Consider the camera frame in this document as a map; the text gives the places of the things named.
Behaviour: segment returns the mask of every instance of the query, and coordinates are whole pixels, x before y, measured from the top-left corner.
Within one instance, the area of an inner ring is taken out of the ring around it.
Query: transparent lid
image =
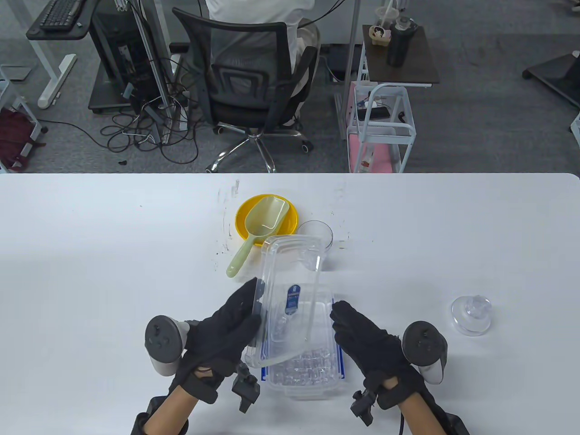
[[[281,363],[309,348],[323,252],[322,241],[309,235],[273,236],[262,245],[253,306],[262,324],[246,351],[250,367]]]

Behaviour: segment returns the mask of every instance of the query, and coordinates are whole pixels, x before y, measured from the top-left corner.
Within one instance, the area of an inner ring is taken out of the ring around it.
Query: scoop handle
[[[234,257],[231,260],[230,265],[227,267],[226,270],[226,275],[228,277],[233,278],[238,274],[240,268],[245,263],[246,258],[248,258],[248,255],[253,246],[254,239],[255,237],[249,236],[244,242],[244,244],[241,245],[238,252],[235,253]]]

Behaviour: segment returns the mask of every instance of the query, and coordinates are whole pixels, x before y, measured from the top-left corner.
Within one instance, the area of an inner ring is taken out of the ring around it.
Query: plastic scoop
[[[266,237],[276,234],[289,209],[290,205],[286,201],[274,196],[268,196],[262,198],[250,210],[244,223],[248,231],[248,238],[232,259],[226,270],[226,275],[230,278],[237,275],[248,258],[256,239],[264,240]]]

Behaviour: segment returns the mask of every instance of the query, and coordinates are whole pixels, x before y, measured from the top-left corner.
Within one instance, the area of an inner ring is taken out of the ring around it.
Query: clear plastic container
[[[316,256],[314,269],[302,261]],[[253,312],[262,324],[246,363],[267,367],[294,358],[309,348],[314,320],[322,241],[308,235],[269,237],[262,245],[262,275],[256,287]]]
[[[339,386],[342,372],[330,319],[332,301],[330,292],[319,290],[316,293],[309,349],[267,367],[265,379],[270,388],[293,398],[320,399]]]
[[[303,261],[315,256],[315,267]],[[262,324],[245,361],[265,369],[266,385],[294,398],[322,398],[342,377],[330,311],[333,296],[318,288],[325,246],[310,235],[269,237],[262,246],[262,275],[254,313]]]

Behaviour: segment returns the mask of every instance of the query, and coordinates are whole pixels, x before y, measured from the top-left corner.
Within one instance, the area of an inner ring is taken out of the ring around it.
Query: black glove
[[[201,383],[216,390],[223,379],[236,371],[242,351],[255,337],[260,327],[260,315],[252,314],[256,291],[256,278],[237,289],[211,317],[199,323],[188,322],[185,348],[177,373],[169,392],[177,385],[186,390],[185,384],[192,379],[192,372],[198,368],[210,368],[213,376],[203,377]]]
[[[333,320],[332,327],[337,344],[353,359],[365,376],[364,386],[378,395],[379,406],[382,402],[388,402],[382,401],[381,395],[385,395],[385,399],[389,395],[380,384],[385,379],[396,376],[403,388],[423,397],[445,432],[454,434],[445,411],[435,403],[423,376],[403,355],[399,337],[389,334],[385,329],[379,329],[344,300],[332,304],[330,317]]]

